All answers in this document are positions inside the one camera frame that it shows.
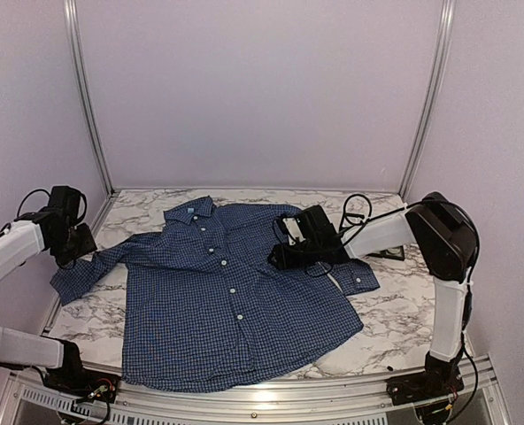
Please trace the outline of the blue checked button shirt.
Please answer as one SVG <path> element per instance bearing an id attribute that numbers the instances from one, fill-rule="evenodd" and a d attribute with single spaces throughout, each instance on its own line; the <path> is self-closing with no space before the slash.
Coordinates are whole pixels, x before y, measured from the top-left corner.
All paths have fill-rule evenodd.
<path id="1" fill-rule="evenodd" d="M 377 290 L 360 261 L 280 271 L 267 257 L 275 220 L 293 205 L 216 205 L 200 197 L 164 214 L 159 232 L 130 236 L 57 271 L 63 304 L 127 267 L 122 375 L 156 390 L 213 392 L 286 375 L 333 351 L 363 324 L 350 297 Z"/>

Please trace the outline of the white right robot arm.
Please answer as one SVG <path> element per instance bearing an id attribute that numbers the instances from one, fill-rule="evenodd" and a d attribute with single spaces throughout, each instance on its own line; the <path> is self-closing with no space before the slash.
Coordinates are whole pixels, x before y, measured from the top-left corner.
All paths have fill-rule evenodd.
<path id="1" fill-rule="evenodd" d="M 272 225 L 278 243 L 268 256 L 279 270 L 317 263 L 347 263 L 373 253 L 416 244 L 435 284 L 435 321 L 417 388 L 434 397 L 451 383 L 462 357 L 472 311 L 472 276 L 481 251 L 478 230 L 467 212 L 439 192 L 379 215 L 344 211 L 338 226 L 315 205 L 282 215 Z"/>

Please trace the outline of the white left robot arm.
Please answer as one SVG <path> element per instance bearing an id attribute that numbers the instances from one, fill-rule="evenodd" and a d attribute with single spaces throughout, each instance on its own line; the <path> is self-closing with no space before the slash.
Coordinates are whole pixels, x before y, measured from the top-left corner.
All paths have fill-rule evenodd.
<path id="1" fill-rule="evenodd" d="M 82 394 L 91 381 L 87 369 L 71 360 L 73 350 L 40 336 L 35 304 L 49 302 L 42 281 L 52 257 L 67 268 L 93 252 L 96 244 L 85 222 L 88 201 L 78 189 L 55 186 L 45 190 L 47 204 L 38 211 L 19 209 L 0 230 L 0 365 L 56 369 L 55 377 L 73 394 Z"/>

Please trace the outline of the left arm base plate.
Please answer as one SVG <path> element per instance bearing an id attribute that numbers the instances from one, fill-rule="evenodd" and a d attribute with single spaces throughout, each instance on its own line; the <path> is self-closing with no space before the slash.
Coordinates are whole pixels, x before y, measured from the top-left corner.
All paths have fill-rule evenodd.
<path id="1" fill-rule="evenodd" d="M 43 384 L 53 390 L 77 397 L 81 402 L 107 401 L 112 403 L 121 378 L 118 375 L 90 370 L 47 369 Z"/>

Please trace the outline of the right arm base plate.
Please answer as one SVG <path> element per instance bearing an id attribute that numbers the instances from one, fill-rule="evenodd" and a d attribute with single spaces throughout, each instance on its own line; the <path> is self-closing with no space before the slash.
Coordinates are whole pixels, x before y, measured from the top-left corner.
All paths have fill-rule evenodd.
<path id="1" fill-rule="evenodd" d="M 459 352 L 450 361 L 425 357 L 424 369 L 418 373 L 399 375 L 387 380 L 387 393 L 394 406 L 415 403 L 458 393 L 465 388 L 459 372 Z"/>

